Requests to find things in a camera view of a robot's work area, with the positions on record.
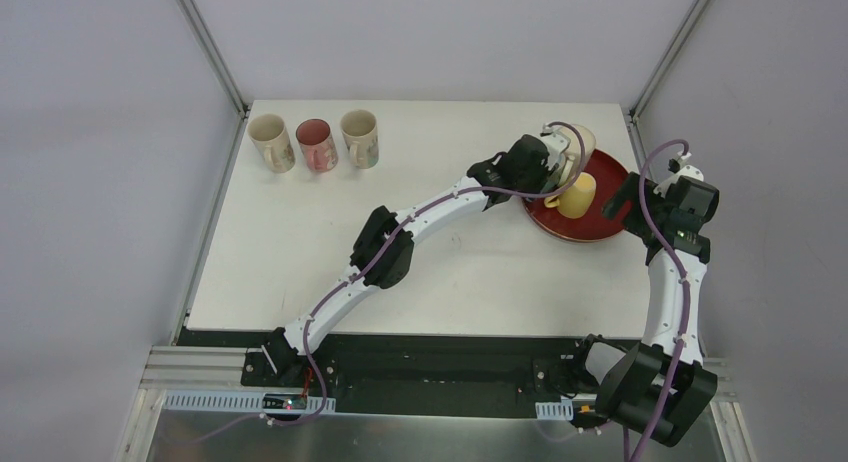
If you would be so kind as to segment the yellow mug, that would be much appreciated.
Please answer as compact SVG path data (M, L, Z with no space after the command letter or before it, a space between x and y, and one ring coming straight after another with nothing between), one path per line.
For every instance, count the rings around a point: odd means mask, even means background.
M583 172L574 184L560 195L545 198L543 205L545 208L555 209L565 218L578 219L588 212L594 200L596 188L595 178Z

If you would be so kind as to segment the cream floral mug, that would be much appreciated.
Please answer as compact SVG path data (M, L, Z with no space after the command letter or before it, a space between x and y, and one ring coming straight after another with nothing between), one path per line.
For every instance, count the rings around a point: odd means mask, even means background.
M247 134L270 171L281 174L294 167L295 156L287 126L280 116L262 114L255 117L248 124Z

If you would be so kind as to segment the cream green mug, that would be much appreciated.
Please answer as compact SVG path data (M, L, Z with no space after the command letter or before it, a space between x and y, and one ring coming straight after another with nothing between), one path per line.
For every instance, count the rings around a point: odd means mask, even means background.
M346 113L340 129L353 164L370 169L379 161L378 124L376 116L363 109Z

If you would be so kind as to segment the pink mug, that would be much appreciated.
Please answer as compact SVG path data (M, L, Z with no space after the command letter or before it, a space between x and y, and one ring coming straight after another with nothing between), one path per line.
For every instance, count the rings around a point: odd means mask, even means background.
M337 166L338 153L326 121L317 118L305 120L297 127L296 138L311 171L324 173Z

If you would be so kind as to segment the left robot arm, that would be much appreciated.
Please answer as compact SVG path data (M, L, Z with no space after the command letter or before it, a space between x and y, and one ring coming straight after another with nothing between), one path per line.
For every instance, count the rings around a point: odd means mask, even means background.
M297 384L308 356L362 300L403 280L417 245L451 222L512 197L537 198L560 178L571 140L547 130L521 136L506 152L473 164L441 194L408 209L380 206L362 227L349 265L312 309L271 332L260 346L266 371L281 386Z

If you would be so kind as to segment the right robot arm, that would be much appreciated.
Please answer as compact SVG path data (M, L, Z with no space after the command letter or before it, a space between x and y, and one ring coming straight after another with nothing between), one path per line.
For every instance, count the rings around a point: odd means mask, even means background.
M627 176L601 214L620 217L647 249L646 327L630 349L590 335L567 366L573 387L598 387L601 416L667 447L680 441L717 391L716 375L703 365L697 317L710 260L710 241L699 232L718 202L718 190L690 165L661 183Z

